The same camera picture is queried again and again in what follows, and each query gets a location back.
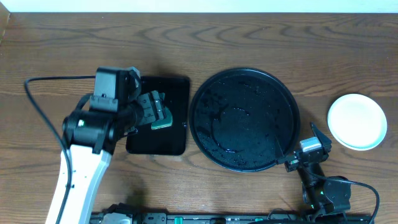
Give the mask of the green scrubbing sponge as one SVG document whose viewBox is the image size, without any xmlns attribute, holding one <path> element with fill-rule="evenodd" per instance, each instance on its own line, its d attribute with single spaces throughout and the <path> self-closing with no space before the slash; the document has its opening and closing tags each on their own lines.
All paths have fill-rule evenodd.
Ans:
<svg viewBox="0 0 398 224">
<path fill-rule="evenodd" d="M 171 111 L 165 107 L 165 118 L 155 121 L 151 124 L 151 130 L 171 127 L 173 124 L 173 117 Z"/>
</svg>

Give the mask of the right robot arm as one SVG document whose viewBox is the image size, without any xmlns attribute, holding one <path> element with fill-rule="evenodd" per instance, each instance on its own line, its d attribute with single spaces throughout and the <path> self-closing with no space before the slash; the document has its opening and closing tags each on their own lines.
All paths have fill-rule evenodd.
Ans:
<svg viewBox="0 0 398 224">
<path fill-rule="evenodd" d="M 314 123 L 310 124 L 313 137 L 300 141 L 300 148 L 293 154 L 281 157 L 278 164 L 287 172 L 297 171 L 302 182 L 303 200 L 319 216 L 344 213 L 351 208 L 351 187 L 345 177 L 326 177 L 321 163 L 331 151 L 331 140 Z"/>
</svg>

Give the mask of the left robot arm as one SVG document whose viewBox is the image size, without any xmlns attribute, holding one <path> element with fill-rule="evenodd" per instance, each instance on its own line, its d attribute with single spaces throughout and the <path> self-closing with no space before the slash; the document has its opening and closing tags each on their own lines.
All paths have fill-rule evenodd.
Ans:
<svg viewBox="0 0 398 224">
<path fill-rule="evenodd" d="M 167 118 L 164 93 L 124 98 L 84 96 L 66 117 L 60 172 L 47 223 L 88 223 L 116 143 L 137 128 Z"/>
</svg>

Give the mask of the mint green plate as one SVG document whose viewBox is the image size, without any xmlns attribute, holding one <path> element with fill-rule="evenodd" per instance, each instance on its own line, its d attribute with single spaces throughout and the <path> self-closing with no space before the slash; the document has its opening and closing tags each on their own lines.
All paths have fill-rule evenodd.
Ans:
<svg viewBox="0 0 398 224">
<path fill-rule="evenodd" d="M 371 98 L 347 94 L 336 99 L 327 114 L 332 136 L 344 147 L 368 151 L 380 145 L 387 133 L 387 118 Z"/>
</svg>

